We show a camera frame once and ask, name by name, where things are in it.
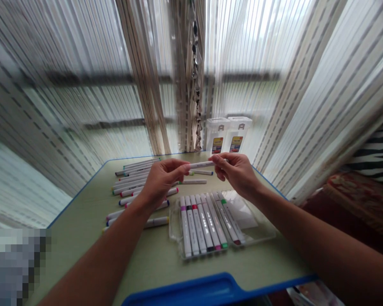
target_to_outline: zebra print fabric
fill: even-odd
[[[383,125],[354,154],[347,166],[383,184]]]

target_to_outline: person's right hand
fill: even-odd
[[[217,177],[221,181],[227,179],[235,191],[249,201],[252,201],[256,191],[263,187],[255,176],[250,160],[246,155],[221,153],[214,154],[208,160],[215,163]]]

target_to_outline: blue plastic handle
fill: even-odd
[[[225,304],[243,299],[243,291],[229,273],[176,283],[128,296],[122,305]]]

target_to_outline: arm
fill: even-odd
[[[172,184],[183,181],[189,170],[188,162],[177,159],[155,163],[142,192],[40,305],[111,305],[144,224]]]
[[[383,255],[271,192],[245,155],[210,159],[217,177],[261,210],[346,305],[383,305]]]

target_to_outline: blue table edge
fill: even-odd
[[[154,157],[154,156],[164,156],[164,155],[175,155],[175,154],[161,154],[161,155],[150,155],[150,156],[138,156],[138,157],[127,157],[121,159],[109,159],[107,160],[98,171],[91,177],[91,179],[81,188],[81,190],[74,196],[74,198],[67,204],[67,206],[58,214],[58,216],[49,224],[48,229],[57,221],[61,214],[71,205],[72,202],[79,196],[79,194],[84,190],[84,188],[92,181],[92,179],[98,174],[98,172],[110,161],[113,160],[125,160],[125,159],[135,159],[135,158],[144,158],[144,157]],[[284,199],[286,197],[274,186],[269,180],[267,180],[253,165],[252,168],[268,182],[272,188],[280,194]],[[165,302],[168,302],[168,298],[175,298],[176,303],[182,304],[195,304],[200,299],[204,299],[205,303],[210,304],[224,304],[232,303],[241,300],[246,300],[249,298],[254,298],[260,295],[265,295],[272,293],[278,290],[286,289],[292,286],[297,286],[300,284],[308,283],[318,279],[316,274],[311,274],[303,276],[300,278],[295,278],[288,280],[282,283],[270,285],[267,287],[262,287],[252,291],[244,291],[238,286],[234,277],[229,273],[219,273],[215,275],[210,275],[207,277],[196,278],[193,280],[188,280],[181,283],[175,283],[172,285],[167,285],[155,289],[150,289],[142,292],[137,292],[129,295],[122,303],[122,305],[132,305],[134,303],[159,303],[161,298],[165,299]],[[218,287],[220,294],[216,294],[213,290],[213,286]],[[187,290],[190,288],[198,288],[200,295],[192,293],[193,299],[191,299],[191,291]]]

